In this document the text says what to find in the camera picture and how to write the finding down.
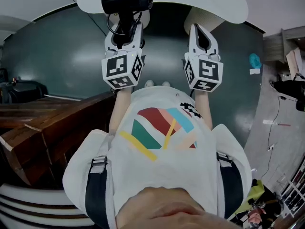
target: yellow object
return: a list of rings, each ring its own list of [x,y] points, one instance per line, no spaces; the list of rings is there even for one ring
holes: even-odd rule
[[[249,205],[248,201],[250,199],[254,199],[254,201],[258,200],[261,195],[265,192],[264,185],[261,180],[257,180],[257,185],[251,187],[250,192],[248,193],[248,197],[244,203],[234,212],[234,214],[239,214],[241,212],[251,210],[252,206]]]
[[[151,161],[154,162],[157,160],[158,158],[157,155],[155,155],[152,151],[145,148],[137,138],[135,138],[134,136],[130,135],[125,131],[121,131],[120,135],[124,137],[127,141],[131,142],[141,153],[147,156]]]
[[[164,145],[163,145],[163,149],[167,149],[167,145],[168,145],[168,142],[170,141],[170,137],[171,137],[171,134],[173,132],[173,128],[175,127],[176,125],[176,120],[173,119],[172,121],[172,124],[171,124],[171,127],[170,129],[168,130],[167,134],[166,134],[166,137],[165,137],[165,141],[164,141]]]

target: white sleeve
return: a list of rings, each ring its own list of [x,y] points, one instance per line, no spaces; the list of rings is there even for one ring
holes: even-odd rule
[[[108,151],[107,133],[101,130],[92,130],[81,146],[72,156],[62,178],[62,184],[71,202],[86,213],[86,187],[91,161],[98,156],[100,149]]]
[[[245,200],[251,189],[252,174],[244,149],[225,125],[220,124],[216,126],[212,133],[216,139],[217,152],[226,154],[229,158],[233,159],[240,172]]]

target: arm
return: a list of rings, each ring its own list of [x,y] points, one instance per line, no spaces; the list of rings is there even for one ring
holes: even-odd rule
[[[132,87],[120,90],[116,96],[109,123],[109,133],[115,135],[131,101]]]
[[[195,107],[202,116],[204,123],[212,130],[213,124],[207,92],[195,90]]]

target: backpack strap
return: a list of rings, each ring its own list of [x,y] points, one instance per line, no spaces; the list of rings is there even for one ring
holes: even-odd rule
[[[86,212],[102,229],[116,229],[111,165],[107,156],[92,160],[86,187]]]
[[[225,154],[217,152],[217,176],[220,177],[219,187],[223,188],[224,218],[228,219],[242,204],[244,199],[243,182],[239,170],[233,160]]]

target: white t-shirt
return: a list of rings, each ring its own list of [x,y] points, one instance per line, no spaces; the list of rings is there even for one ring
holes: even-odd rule
[[[105,134],[95,130],[72,157],[63,178],[67,196],[85,212],[91,160],[107,145],[115,215],[146,187],[183,188],[205,211],[219,214],[216,151],[239,161],[245,199],[252,177],[243,148],[225,126],[211,131],[194,105],[192,98],[170,87],[134,92],[116,135],[105,141]]]

